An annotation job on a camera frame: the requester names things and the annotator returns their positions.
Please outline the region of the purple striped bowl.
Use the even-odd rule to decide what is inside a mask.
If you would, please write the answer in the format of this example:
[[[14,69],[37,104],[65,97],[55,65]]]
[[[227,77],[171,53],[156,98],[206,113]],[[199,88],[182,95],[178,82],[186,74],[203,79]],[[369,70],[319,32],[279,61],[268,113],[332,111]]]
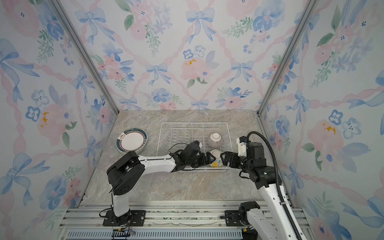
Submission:
[[[214,149],[219,149],[223,145],[223,137],[219,133],[212,133],[207,138],[207,143]]]

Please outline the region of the white plate dark underside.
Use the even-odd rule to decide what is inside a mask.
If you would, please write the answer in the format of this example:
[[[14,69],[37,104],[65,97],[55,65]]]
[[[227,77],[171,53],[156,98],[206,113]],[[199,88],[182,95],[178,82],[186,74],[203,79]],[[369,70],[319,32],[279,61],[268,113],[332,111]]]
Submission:
[[[147,133],[139,128],[131,128],[122,132],[116,140],[116,147],[122,153],[136,152],[139,154],[148,142]]]

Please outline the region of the clear faceted glass back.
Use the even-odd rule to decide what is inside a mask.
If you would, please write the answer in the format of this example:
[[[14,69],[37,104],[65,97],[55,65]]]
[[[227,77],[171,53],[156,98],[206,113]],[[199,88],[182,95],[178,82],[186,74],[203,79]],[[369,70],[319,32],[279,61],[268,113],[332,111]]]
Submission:
[[[101,141],[101,150],[109,151],[115,145],[114,138],[105,138]]]

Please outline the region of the clear faceted glass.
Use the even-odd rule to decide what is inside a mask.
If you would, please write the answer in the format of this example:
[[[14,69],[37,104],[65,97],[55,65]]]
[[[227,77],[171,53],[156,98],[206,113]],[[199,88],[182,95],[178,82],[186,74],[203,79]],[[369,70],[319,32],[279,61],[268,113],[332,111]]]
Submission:
[[[99,161],[96,165],[97,169],[104,169],[106,168],[111,162],[111,157],[107,155],[103,155],[99,158]]]
[[[101,150],[109,151],[115,145],[114,138],[105,138],[101,141]]]

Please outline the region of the blue yellow patterned bowl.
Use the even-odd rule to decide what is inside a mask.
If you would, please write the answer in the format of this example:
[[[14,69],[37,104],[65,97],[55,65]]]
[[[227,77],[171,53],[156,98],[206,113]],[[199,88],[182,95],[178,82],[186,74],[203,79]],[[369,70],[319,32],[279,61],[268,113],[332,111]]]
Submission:
[[[211,150],[210,151],[211,155],[215,158],[215,160],[210,163],[210,166],[213,167],[213,168],[220,168],[223,166],[223,162],[222,162],[222,159],[221,159],[221,151],[220,150]]]

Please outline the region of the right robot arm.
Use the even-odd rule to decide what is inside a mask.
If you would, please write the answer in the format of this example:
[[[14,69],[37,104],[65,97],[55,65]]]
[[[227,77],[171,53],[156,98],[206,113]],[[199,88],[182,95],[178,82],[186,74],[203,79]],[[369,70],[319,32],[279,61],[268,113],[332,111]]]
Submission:
[[[239,176],[251,180],[266,202],[273,221],[270,222],[255,201],[243,202],[237,211],[225,211],[221,218],[228,227],[245,226],[243,234],[257,235],[263,240],[305,240],[284,193],[277,165],[268,166],[261,143],[241,142],[238,153],[221,154],[223,165],[240,169]]]

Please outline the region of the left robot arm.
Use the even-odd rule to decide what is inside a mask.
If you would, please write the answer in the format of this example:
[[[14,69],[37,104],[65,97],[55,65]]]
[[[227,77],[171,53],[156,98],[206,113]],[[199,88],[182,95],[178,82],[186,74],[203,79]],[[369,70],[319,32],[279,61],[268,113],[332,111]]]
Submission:
[[[104,227],[127,226],[139,217],[131,213],[129,192],[134,188],[141,176],[153,173],[174,173],[184,171],[186,167],[193,170],[215,162],[212,153],[201,151],[199,141],[187,144],[184,149],[170,152],[164,156],[145,157],[136,152],[128,152],[107,169],[109,184],[112,189],[111,207],[103,216]]]

